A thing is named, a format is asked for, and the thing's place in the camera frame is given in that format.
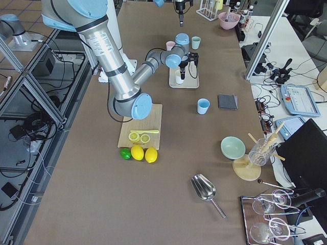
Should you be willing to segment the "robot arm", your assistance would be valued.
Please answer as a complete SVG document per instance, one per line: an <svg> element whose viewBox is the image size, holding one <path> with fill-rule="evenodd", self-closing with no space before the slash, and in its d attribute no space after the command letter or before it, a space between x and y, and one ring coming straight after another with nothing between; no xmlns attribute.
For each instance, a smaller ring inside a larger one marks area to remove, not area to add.
<svg viewBox="0 0 327 245"><path fill-rule="evenodd" d="M108 1L42 1L41 6L46 26L84 36L115 89L108 104L120 116L146 118L152 109L152 98L142 92L141 84L160 65L176 69L189 55L189 36L179 33L170 51L150 53L131 75L108 28Z"/></svg>
<svg viewBox="0 0 327 245"><path fill-rule="evenodd" d="M153 0L158 7L161 7L166 1L165 0ZM193 0L176 0L173 2L174 11L178 14L180 27L184 26L184 14L187 13L190 7L194 5ZM185 10L186 4L189 3L189 8Z"/></svg>

